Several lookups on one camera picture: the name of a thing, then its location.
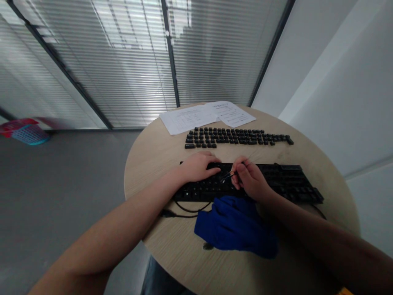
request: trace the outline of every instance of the gray floor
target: gray floor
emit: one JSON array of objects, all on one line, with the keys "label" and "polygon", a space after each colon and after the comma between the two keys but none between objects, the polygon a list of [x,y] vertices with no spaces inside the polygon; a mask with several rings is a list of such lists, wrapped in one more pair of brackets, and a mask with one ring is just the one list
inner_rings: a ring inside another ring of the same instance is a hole
[{"label": "gray floor", "polygon": [[[138,132],[55,134],[43,145],[0,138],[0,293],[26,294],[59,255],[124,201],[124,166]],[[139,294],[142,243],[114,270],[105,294]]]}]

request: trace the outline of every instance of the blue rag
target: blue rag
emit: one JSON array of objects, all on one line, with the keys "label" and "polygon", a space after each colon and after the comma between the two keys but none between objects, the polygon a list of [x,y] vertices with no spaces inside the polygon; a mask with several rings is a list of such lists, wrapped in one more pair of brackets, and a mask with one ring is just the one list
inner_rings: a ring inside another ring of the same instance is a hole
[{"label": "blue rag", "polygon": [[210,212],[198,213],[194,233],[219,250],[250,251],[267,259],[278,253],[276,233],[251,199],[215,198]]}]

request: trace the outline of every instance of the hand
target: hand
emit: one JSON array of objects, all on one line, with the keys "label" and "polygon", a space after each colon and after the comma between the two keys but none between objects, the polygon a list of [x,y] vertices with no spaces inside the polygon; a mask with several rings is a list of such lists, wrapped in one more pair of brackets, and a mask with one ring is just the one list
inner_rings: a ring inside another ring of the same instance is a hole
[{"label": "hand", "polygon": [[220,163],[221,160],[211,152],[198,152],[188,157],[178,168],[179,175],[185,182],[197,182],[206,179],[221,171],[220,168],[207,170],[209,163]]},{"label": "hand", "polygon": [[267,184],[265,177],[258,166],[249,161],[245,156],[240,156],[232,165],[232,171],[239,176],[232,176],[233,186],[239,190],[244,188],[247,195],[255,201],[261,201],[265,196],[271,195],[274,191]]}]

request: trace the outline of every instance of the trash can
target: trash can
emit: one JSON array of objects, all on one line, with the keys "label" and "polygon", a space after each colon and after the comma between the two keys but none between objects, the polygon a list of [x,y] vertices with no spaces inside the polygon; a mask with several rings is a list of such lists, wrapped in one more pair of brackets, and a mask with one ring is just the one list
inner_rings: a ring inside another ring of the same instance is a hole
[{"label": "trash can", "polygon": [[12,137],[29,145],[39,145],[50,139],[33,119],[13,120],[0,125],[0,133],[5,137]]}]

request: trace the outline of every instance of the paper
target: paper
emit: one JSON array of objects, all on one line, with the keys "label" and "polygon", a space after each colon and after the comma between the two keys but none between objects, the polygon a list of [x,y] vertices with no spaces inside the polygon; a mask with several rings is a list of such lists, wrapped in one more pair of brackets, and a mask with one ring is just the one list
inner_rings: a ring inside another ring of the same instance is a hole
[{"label": "paper", "polygon": [[232,128],[236,128],[240,125],[256,120],[255,117],[251,116],[231,102],[209,102],[205,104],[205,106],[210,108],[211,112],[217,115],[221,121]]},{"label": "paper", "polygon": [[163,113],[160,118],[170,135],[177,135],[219,121],[211,109],[204,105]]}]

